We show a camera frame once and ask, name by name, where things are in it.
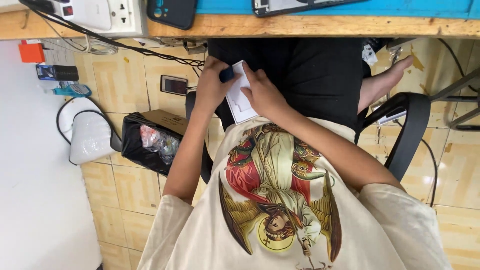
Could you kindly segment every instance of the blue mat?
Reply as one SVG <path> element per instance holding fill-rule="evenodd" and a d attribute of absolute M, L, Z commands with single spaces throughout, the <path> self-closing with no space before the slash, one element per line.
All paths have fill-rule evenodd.
<path fill-rule="evenodd" d="M 198 0 L 197 13 L 253 14 L 252 0 Z M 296 14 L 480 19 L 480 0 L 368 0 Z"/>

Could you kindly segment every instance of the power socket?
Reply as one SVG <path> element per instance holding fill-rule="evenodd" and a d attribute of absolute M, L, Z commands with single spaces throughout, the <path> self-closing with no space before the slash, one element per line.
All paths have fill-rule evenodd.
<path fill-rule="evenodd" d="M 85 0 L 70 0 L 70 2 L 77 1 L 86 2 Z M 57 1 L 52 1 L 52 3 L 55 6 L 55 13 L 62 16 L 62 7 L 65 4 Z M 108 8 L 111 20 L 110 29 L 100 30 L 85 25 L 81 26 L 106 37 L 145 37 L 148 35 L 146 7 L 143 0 L 108 0 Z"/>

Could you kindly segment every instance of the angel wing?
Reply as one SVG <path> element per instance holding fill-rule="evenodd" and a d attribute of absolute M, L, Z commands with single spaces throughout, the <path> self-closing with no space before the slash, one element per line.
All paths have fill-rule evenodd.
<path fill-rule="evenodd" d="M 328 258 L 333 262 L 342 246 L 342 226 L 328 171 L 325 174 L 324 196 L 320 200 L 311 201 L 310 208 L 320 221 L 321 234 L 327 238 Z"/>
<path fill-rule="evenodd" d="M 253 200 L 235 202 L 223 186 L 220 175 L 218 176 L 218 188 L 223 217 L 227 223 L 228 230 L 237 243 L 251 255 L 252 247 L 248 240 L 248 234 L 253 230 L 258 220 L 268 215 L 261 212 L 257 203 Z"/>

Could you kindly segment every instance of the blue bottle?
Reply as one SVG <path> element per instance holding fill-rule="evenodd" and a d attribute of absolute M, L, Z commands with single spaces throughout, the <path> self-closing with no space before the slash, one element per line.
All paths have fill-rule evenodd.
<path fill-rule="evenodd" d="M 86 85 L 68 85 L 65 88 L 44 89 L 46 94 L 84 98 L 92 94 L 92 90 Z"/>

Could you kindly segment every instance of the orange box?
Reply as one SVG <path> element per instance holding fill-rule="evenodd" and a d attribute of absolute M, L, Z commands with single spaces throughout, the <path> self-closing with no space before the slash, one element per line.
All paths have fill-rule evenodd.
<path fill-rule="evenodd" d="M 45 62 L 45 55 L 41 43 L 19 44 L 18 50 L 24 63 L 42 63 Z"/>

